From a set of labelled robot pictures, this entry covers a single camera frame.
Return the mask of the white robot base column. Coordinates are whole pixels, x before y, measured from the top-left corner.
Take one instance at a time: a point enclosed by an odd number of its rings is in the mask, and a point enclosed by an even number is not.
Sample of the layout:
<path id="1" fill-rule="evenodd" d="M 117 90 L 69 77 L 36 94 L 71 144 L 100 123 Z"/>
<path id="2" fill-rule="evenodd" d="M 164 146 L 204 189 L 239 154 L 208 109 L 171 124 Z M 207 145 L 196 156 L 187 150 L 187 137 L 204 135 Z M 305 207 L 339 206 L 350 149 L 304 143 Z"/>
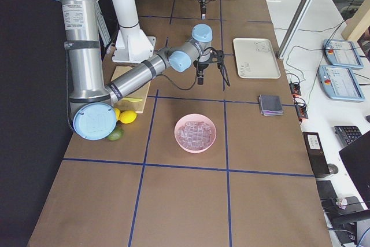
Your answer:
<path id="1" fill-rule="evenodd" d="M 153 55 L 156 39 L 140 27 L 135 0 L 112 0 L 119 33 L 115 43 L 114 62 L 140 63 Z"/>

